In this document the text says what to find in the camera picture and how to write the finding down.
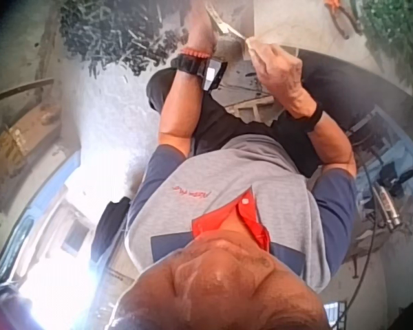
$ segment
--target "man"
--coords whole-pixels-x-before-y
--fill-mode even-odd
[[[199,8],[185,53],[210,56],[215,38]],[[227,114],[181,70],[149,83],[159,147],[126,240],[142,274],[110,329],[329,329],[316,292],[349,246],[352,147],[302,87],[298,58],[253,39],[248,46],[260,82],[289,113],[272,127]],[[310,192],[302,174],[318,164]]]

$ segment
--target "bright light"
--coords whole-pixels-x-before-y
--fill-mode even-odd
[[[90,307],[95,289],[88,264],[61,251],[31,269],[20,294],[32,301],[32,316],[45,330],[69,330]]]

